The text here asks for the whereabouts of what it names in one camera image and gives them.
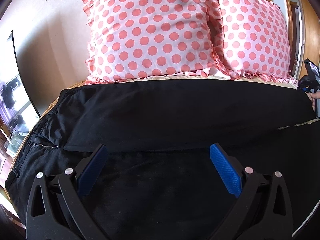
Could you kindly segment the right hand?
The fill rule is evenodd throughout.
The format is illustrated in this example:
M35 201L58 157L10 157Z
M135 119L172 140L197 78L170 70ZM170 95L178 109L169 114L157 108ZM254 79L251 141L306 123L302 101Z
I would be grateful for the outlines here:
M316 101L320 99L320 90L315 93L306 93L308 98L311 100L312 109L316 112Z

